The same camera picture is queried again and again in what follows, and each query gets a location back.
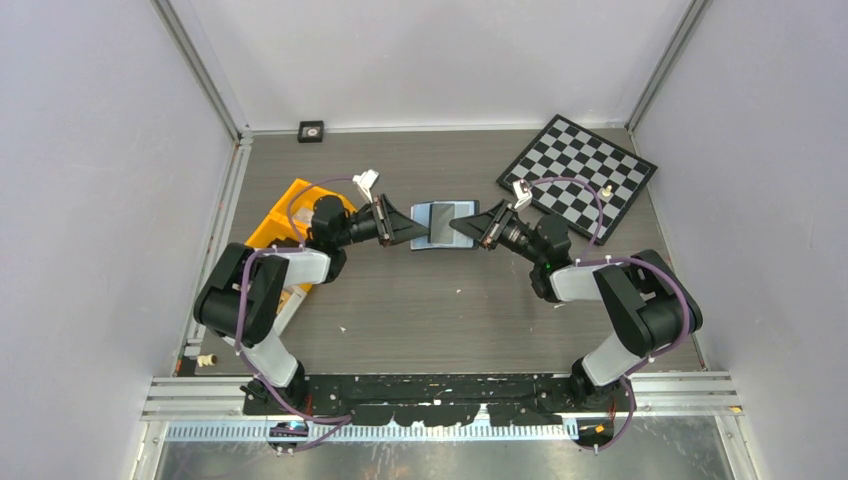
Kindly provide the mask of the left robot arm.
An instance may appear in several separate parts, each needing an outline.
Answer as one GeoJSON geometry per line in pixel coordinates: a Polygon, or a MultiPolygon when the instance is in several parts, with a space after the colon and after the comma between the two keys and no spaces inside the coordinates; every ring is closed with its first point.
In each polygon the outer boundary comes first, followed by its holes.
{"type": "Polygon", "coordinates": [[[249,393],[293,414],[309,393],[305,369],[283,345],[275,327],[288,287],[334,281],[347,261],[349,245],[377,241],[394,246],[427,235],[428,228],[399,211],[386,195],[349,211],[334,195],[313,208],[307,238],[298,248],[253,248],[231,243],[216,262],[195,300],[195,321],[221,338],[255,374],[249,393]]]}

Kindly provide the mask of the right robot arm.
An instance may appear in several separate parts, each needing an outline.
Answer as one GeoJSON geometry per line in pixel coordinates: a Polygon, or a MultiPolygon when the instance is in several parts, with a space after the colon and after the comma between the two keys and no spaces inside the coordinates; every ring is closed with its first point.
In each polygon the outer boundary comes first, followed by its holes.
{"type": "Polygon", "coordinates": [[[603,304],[613,332],[573,364],[567,382],[569,397],[584,410],[598,409],[622,378],[680,344],[702,323],[692,296],[653,250],[621,259],[574,259],[564,218],[545,215],[530,226],[505,201],[450,225],[487,250],[503,246],[530,261],[529,278],[539,298],[603,304]]]}

